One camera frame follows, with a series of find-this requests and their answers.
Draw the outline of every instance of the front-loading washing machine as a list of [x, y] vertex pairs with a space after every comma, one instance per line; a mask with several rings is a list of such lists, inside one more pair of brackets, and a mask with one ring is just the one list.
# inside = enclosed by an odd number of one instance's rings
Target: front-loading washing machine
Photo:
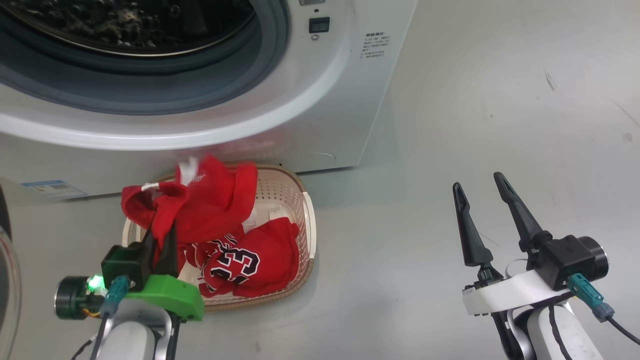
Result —
[[357, 165], [417, 0], [0, 0], [0, 176], [119, 192], [190, 156]]

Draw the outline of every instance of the washing machine door opening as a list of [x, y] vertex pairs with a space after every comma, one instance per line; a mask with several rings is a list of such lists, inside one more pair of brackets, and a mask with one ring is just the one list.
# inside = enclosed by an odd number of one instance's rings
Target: washing machine door opening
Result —
[[82, 110], [166, 115], [259, 84], [289, 38], [284, 0], [0, 0], [0, 81]]

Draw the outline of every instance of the beige plastic basket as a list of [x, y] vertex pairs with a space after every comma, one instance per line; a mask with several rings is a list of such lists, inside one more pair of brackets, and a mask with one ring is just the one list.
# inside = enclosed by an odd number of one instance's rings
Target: beige plastic basket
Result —
[[[314, 256], [316, 254], [316, 216], [302, 180], [279, 166], [257, 165], [258, 186], [255, 196], [256, 226], [260, 226], [273, 216], [274, 210], [279, 217], [288, 217], [300, 228], [296, 239], [300, 252], [298, 273], [283, 290], [261, 297], [245, 298], [232, 294], [218, 295], [213, 298], [204, 298], [205, 311], [219, 311], [238, 309], [240, 307], [263, 304], [285, 298], [298, 291], [309, 278], [314, 268]], [[173, 181], [175, 175], [166, 176], [157, 181]], [[145, 230], [127, 219], [122, 232], [122, 245], [128, 246], [133, 241], [141, 241]], [[188, 264], [180, 273], [179, 279], [197, 284], [199, 271]]]

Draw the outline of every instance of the printed text label on washing machine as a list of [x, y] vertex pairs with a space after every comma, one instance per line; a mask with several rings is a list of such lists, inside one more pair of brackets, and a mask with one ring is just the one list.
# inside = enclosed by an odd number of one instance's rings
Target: printed text label on washing machine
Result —
[[385, 32], [367, 33], [360, 51], [360, 58], [379, 58], [385, 55], [385, 49], [389, 46], [391, 36]]

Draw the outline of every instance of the green light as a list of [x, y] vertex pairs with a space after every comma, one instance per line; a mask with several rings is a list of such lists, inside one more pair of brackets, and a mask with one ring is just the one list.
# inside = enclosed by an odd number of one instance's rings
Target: green light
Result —
[[91, 279], [89, 279], [87, 288], [91, 292], [93, 292], [97, 288], [104, 288], [104, 278], [100, 275], [94, 275]]

